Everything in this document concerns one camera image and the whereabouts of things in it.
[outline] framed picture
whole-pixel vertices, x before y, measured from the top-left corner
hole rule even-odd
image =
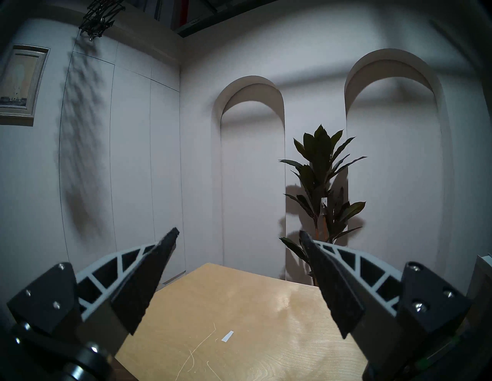
[[[0,77],[0,124],[32,126],[48,48],[14,45]]]

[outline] wood grain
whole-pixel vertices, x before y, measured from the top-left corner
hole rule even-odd
[[[156,292],[116,358],[140,381],[359,381],[367,363],[318,288],[215,264]]]

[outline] white wall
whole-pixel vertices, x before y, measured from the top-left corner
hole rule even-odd
[[[366,207],[349,221],[348,246],[402,270],[413,260],[434,267],[442,214],[441,131],[434,93],[407,78],[367,86],[347,114],[356,136],[348,194]]]
[[[5,303],[57,262],[75,272],[180,231],[162,282],[185,270],[179,67],[108,37],[32,19],[12,43],[50,48],[34,126],[0,126]]]
[[[57,262],[66,262],[58,171],[63,88],[77,28],[28,20],[12,43],[50,48],[33,127],[0,125],[2,318],[5,303]]]
[[[376,6],[369,2],[279,0],[184,39],[180,103],[182,172],[186,174],[183,176],[183,197],[190,200],[184,204],[184,227],[193,232],[186,244],[188,270],[206,262],[220,263],[217,256],[221,252],[220,240],[213,238],[211,224],[216,214],[213,203],[215,177],[212,175],[217,166],[213,153],[216,152],[217,137],[211,129],[212,107],[224,88],[245,76],[261,76],[280,90],[285,104],[286,157],[303,161],[295,152],[293,138],[300,140],[304,132],[314,132],[320,123],[329,134],[345,129],[344,84],[350,69],[361,57],[384,48],[401,49],[420,57],[441,81],[449,109],[460,102],[468,104],[463,95],[467,92],[473,93],[471,99],[477,100],[473,108],[468,107],[468,110],[474,110],[474,115],[464,107],[449,113],[451,139],[453,149],[460,151],[454,152],[454,160],[460,162],[468,182],[463,193],[471,197],[473,188],[486,203],[489,202],[491,198],[486,196],[485,184],[492,181],[488,171],[492,137],[490,120],[485,120],[487,108],[477,77],[459,52],[432,28],[429,15],[397,7],[394,2],[388,3],[379,2]],[[445,17],[445,10],[437,3],[432,9]],[[473,123],[465,123],[467,118],[472,118]],[[460,147],[460,134],[465,134],[471,125],[475,132],[468,137],[467,144],[470,145]],[[474,141],[478,136],[481,142]],[[473,166],[482,178],[466,175],[464,168]],[[455,173],[455,176],[457,182],[460,175]],[[289,172],[286,183],[287,186],[299,186]],[[192,197],[195,189],[200,189],[200,198]],[[464,194],[458,197],[457,191],[455,202],[463,203]],[[468,213],[462,210],[462,214],[453,217],[456,228],[451,240],[455,243],[451,243],[453,249],[439,263],[442,268],[439,273],[462,291],[466,290],[471,276],[473,256],[492,247],[490,237],[481,230],[466,230],[465,242],[476,242],[473,250],[457,249],[458,242],[464,242],[458,226],[476,226],[476,221],[480,221],[480,229],[492,229],[489,217],[476,209],[467,210]],[[287,235],[295,234],[302,225],[302,217],[287,214]],[[454,262],[445,263],[446,258],[454,258]],[[460,268],[460,262],[466,265]],[[295,279],[307,281],[301,276],[306,271],[302,264],[293,259],[291,265]]]
[[[257,101],[261,93],[280,97],[267,85],[246,87],[226,105],[220,125],[224,265],[284,279],[283,105],[272,110]]]

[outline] screw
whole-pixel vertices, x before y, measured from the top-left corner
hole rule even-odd
[[[417,312],[426,312],[427,311],[427,306],[424,303],[421,302],[414,302],[413,308],[415,308],[415,311]]]
[[[416,264],[409,264],[409,268],[411,268],[413,271],[420,271],[420,267],[418,267]]]

